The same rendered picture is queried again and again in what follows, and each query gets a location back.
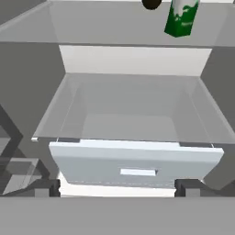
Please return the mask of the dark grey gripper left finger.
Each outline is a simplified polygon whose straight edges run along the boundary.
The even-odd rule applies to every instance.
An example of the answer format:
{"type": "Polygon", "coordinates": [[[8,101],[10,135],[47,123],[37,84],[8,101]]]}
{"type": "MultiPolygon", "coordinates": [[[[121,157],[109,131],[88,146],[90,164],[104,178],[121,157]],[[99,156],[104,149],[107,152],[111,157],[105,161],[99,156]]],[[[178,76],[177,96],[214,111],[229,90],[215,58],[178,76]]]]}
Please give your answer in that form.
{"type": "Polygon", "coordinates": [[[10,197],[60,197],[59,179],[39,179],[23,189],[5,194],[10,197]]]}

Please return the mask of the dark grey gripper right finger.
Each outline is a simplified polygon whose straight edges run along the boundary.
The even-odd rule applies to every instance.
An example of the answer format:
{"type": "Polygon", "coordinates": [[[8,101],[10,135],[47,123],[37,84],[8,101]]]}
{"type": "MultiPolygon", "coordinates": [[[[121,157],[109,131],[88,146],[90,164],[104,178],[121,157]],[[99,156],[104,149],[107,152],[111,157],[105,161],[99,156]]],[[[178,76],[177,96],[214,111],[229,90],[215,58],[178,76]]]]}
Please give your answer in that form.
{"type": "Polygon", "coordinates": [[[175,197],[213,197],[230,196],[226,189],[212,189],[198,179],[176,179],[174,181],[175,197]]]}

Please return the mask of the white fridge drawer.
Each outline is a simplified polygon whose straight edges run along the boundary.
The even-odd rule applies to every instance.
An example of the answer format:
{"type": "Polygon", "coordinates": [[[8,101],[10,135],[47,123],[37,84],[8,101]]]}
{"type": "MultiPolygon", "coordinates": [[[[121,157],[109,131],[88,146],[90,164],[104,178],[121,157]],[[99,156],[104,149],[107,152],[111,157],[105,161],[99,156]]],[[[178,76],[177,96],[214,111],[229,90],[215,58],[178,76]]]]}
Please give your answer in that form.
{"type": "Polygon", "coordinates": [[[176,179],[203,179],[224,155],[221,148],[124,140],[52,141],[49,148],[72,185],[173,188],[176,179]],[[156,170],[157,175],[122,175],[122,168],[156,170]]]}

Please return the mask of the glass fridge shelf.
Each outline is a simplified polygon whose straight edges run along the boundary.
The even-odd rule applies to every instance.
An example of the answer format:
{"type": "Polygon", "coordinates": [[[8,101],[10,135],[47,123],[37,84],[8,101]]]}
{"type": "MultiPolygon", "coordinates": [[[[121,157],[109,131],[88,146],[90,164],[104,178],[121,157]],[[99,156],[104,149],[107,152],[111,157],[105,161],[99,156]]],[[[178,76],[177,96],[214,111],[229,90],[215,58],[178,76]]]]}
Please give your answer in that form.
{"type": "Polygon", "coordinates": [[[83,46],[235,48],[235,4],[202,3],[191,35],[164,32],[170,4],[48,1],[0,26],[0,42],[83,46]]]}
{"type": "Polygon", "coordinates": [[[67,73],[36,138],[235,144],[198,77],[67,73]]]}

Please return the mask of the green and white milk carton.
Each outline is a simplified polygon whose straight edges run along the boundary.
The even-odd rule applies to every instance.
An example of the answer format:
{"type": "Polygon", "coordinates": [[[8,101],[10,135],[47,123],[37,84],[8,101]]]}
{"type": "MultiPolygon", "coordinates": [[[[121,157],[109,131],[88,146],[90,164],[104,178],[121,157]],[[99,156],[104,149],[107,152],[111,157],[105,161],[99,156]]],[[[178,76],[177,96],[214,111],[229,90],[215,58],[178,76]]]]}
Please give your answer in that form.
{"type": "Polygon", "coordinates": [[[175,37],[191,34],[200,0],[172,0],[164,32],[175,37]]]}

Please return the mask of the dark brown round object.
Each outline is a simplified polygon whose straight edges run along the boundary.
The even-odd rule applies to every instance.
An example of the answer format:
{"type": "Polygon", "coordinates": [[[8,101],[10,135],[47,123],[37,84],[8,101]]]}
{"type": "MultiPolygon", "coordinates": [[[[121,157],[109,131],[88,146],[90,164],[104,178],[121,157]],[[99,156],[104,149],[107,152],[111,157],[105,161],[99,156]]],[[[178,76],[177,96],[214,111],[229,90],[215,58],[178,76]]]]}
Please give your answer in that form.
{"type": "Polygon", "coordinates": [[[162,3],[162,0],[141,0],[143,6],[148,10],[155,10],[162,3]]]}

